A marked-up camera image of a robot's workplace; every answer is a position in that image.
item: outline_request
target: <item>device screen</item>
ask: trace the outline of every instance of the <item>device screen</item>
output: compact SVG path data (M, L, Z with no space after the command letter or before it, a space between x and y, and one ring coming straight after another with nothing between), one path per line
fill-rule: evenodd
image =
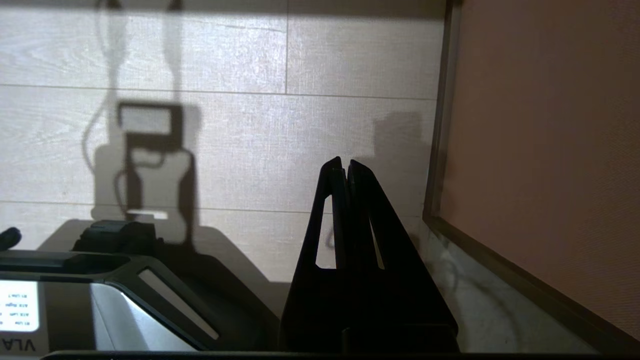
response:
M0 301L0 331L38 330L37 282L0 280Z

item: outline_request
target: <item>brown frame border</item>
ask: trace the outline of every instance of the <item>brown frame border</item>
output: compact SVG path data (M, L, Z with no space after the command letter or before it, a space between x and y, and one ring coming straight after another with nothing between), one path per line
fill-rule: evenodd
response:
M422 219L603 354L640 354L640 341L440 217L463 0L447 0L436 117Z

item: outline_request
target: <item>tile grout line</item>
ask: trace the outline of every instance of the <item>tile grout line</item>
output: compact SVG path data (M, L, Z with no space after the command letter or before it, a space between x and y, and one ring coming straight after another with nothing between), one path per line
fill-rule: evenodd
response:
M87 204L84 202L53 202L53 201L17 201L17 200L0 200L0 204L29 204L29 205L73 205L73 206L104 206L117 208L117 204ZM153 209L175 209L173 206L154 206ZM214 210L214 211L234 211L248 213L283 213L283 214L311 214L311 211L290 211L290 210L260 210L260 209L225 209L225 208L197 208L195 210ZM414 215L398 215L399 218L420 218Z
M55 86L55 85L21 85L21 84L2 84L0 87L13 88L51 88L51 89L72 89L72 90L118 90L131 92L176 92L167 89L140 89L140 88L98 88L85 86ZM229 94L229 95L268 95L268 96L300 96L300 97L341 97L345 99L379 99L379 100L416 100L416 101L436 101L426 97L384 97L384 96L357 96L357 95L323 95L323 94L284 94L282 92L231 92L231 91L207 91L207 90L179 90L185 94Z
M287 34L284 46L284 94L289 94L289 0L287 0Z

